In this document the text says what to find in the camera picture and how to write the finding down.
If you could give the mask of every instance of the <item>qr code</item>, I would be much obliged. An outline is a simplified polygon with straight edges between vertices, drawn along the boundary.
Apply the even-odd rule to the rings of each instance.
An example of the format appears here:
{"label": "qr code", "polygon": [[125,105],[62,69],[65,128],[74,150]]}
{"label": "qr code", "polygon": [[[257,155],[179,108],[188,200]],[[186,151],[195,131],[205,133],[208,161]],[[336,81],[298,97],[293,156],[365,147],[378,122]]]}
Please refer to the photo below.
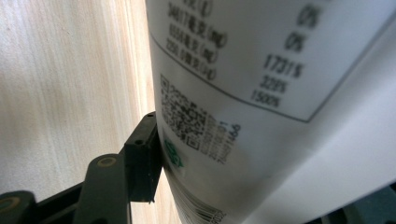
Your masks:
{"label": "qr code", "polygon": [[206,111],[181,94],[161,75],[163,119],[188,146],[199,150],[205,132]]}

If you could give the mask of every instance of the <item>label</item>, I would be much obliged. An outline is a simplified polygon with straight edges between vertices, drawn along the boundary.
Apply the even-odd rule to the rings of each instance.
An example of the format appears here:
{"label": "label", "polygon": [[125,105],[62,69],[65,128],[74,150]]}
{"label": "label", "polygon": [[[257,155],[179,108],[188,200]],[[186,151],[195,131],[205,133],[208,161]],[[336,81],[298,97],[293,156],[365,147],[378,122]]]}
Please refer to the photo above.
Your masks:
{"label": "label", "polygon": [[149,19],[161,28],[150,29],[151,38],[186,76],[241,105],[302,122],[342,85],[392,13],[392,3],[335,0],[155,4]]}
{"label": "label", "polygon": [[[241,126],[225,121],[217,121],[182,94],[168,79],[161,76],[162,115],[163,120],[173,133],[191,149],[200,151],[208,158],[225,164],[233,149]],[[171,161],[182,166],[175,158],[175,153],[168,147],[166,151]]]}
{"label": "label", "polygon": [[176,167],[183,167],[183,162],[181,161],[181,158],[177,154],[177,150],[175,145],[168,140],[164,140],[164,147],[165,147],[165,152],[166,155],[168,155],[169,160],[176,166]]}
{"label": "label", "polygon": [[186,224],[220,224],[227,216],[221,210],[202,202],[192,195],[175,176],[168,173],[169,184],[175,197],[177,208],[182,211],[180,218]]}

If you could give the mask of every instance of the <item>barcode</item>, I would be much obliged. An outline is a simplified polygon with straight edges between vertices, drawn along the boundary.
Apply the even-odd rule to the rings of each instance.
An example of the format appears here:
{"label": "barcode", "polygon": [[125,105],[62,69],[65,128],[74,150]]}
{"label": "barcode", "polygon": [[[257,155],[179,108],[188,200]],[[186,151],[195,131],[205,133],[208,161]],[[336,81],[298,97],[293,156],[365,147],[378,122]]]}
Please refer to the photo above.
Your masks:
{"label": "barcode", "polygon": [[172,193],[182,218],[188,224],[220,224],[225,213],[200,201],[184,188],[172,174],[167,175]]}
{"label": "barcode", "polygon": [[161,75],[162,113],[165,123],[187,146],[224,164],[241,126],[217,121]]}

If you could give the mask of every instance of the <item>white cylindrical container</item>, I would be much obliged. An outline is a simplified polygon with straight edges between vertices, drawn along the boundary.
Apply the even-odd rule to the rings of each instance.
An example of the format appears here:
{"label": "white cylindrical container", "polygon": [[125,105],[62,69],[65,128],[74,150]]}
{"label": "white cylindrical container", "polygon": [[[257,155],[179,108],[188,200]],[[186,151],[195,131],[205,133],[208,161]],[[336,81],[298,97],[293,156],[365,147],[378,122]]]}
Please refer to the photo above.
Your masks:
{"label": "white cylindrical container", "polygon": [[387,36],[396,1],[148,0],[147,8],[158,128],[183,223],[253,220],[301,164],[396,89],[391,71],[364,66],[379,66],[395,45]]}

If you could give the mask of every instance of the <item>light wood grain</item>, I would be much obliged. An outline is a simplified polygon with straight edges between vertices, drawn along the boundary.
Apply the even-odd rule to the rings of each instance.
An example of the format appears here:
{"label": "light wood grain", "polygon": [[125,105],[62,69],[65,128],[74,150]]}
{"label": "light wood grain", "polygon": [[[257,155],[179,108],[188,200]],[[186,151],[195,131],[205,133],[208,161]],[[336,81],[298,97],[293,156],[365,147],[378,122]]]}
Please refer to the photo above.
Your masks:
{"label": "light wood grain", "polygon": [[[0,193],[38,201],[119,152],[154,110],[144,0],[0,0]],[[135,223],[179,223],[162,175]]]}

